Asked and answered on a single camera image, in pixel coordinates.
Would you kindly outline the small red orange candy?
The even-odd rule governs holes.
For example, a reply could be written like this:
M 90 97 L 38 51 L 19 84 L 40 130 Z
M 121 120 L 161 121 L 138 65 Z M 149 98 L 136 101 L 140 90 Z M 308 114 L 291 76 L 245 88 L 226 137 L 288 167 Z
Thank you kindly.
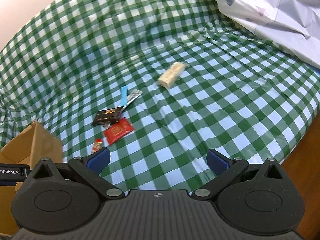
M 93 154 L 93 153 L 97 152 L 98 150 L 100 150 L 102 144 L 103 144 L 103 139 L 96 139 L 94 141 L 93 146 L 92 146 L 91 154 Z

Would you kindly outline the red square sachet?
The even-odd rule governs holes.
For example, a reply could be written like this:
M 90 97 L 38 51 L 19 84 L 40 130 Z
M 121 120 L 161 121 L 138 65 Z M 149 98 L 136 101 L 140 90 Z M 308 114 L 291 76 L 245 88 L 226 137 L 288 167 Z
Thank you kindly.
M 134 130 L 134 127 L 126 118 L 121 118 L 118 122 L 112 124 L 108 129 L 105 129 L 103 134 L 108 144 L 112 145 Z

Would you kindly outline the green checkered sofa cover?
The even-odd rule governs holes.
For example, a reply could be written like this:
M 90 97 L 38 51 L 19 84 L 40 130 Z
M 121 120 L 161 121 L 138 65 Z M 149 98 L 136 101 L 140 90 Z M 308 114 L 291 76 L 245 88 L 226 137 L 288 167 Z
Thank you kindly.
M 56 0 L 1 51 L 1 145 L 38 121 L 65 159 L 87 156 L 111 131 L 97 112 L 135 89 L 101 173 L 123 191 L 194 191 L 210 149 L 283 161 L 319 110 L 318 72 L 212 0 Z

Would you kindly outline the light blue candy stick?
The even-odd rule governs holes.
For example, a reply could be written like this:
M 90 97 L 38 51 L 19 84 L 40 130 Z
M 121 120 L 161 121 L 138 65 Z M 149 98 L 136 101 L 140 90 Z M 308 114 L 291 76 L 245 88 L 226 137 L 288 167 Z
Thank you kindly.
M 121 87 L 120 92 L 121 92 L 120 107 L 125 107 L 127 105 L 127 86 Z

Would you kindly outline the silver sachet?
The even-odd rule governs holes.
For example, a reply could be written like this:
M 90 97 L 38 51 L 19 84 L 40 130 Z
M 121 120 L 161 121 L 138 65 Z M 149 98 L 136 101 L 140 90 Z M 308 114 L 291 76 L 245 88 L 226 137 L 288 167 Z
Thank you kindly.
M 122 110 L 124 110 L 126 107 L 128 107 L 133 101 L 135 101 L 139 96 L 143 94 L 142 91 L 133 89 L 127 94 L 127 105 L 125 107 L 121 107 Z

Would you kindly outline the beige nougat bar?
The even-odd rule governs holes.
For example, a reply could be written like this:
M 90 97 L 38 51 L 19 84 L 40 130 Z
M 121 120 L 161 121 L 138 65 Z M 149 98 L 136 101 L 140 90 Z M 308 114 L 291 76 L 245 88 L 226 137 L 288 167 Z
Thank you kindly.
M 173 63 L 158 79 L 158 84 L 169 90 L 177 78 L 183 73 L 187 64 L 183 62 Z

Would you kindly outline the white crumpled sheet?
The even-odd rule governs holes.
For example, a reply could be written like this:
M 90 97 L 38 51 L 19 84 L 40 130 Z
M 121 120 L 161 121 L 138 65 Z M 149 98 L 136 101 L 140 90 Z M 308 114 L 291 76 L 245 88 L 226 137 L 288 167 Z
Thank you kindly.
M 255 36 L 319 68 L 319 0 L 214 0 Z

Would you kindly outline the dark chocolate bar wrapper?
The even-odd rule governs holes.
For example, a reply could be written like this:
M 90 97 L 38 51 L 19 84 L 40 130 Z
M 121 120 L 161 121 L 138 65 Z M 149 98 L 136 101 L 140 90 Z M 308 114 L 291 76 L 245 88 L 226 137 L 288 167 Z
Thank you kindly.
M 92 125 L 115 124 L 122 114 L 122 107 L 114 107 L 98 111 L 93 119 Z

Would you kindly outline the brown cardboard box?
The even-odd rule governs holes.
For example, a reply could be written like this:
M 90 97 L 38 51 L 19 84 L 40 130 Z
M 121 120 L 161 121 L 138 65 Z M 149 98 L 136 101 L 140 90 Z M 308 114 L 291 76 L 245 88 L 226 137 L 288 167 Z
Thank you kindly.
M 24 164 L 34 168 L 43 157 L 49 157 L 55 163 L 62 162 L 62 143 L 37 121 L 32 122 L 1 149 L 2 164 Z M 13 235 L 18 230 L 10 205 L 21 186 L 22 183 L 1 186 L 1 236 Z

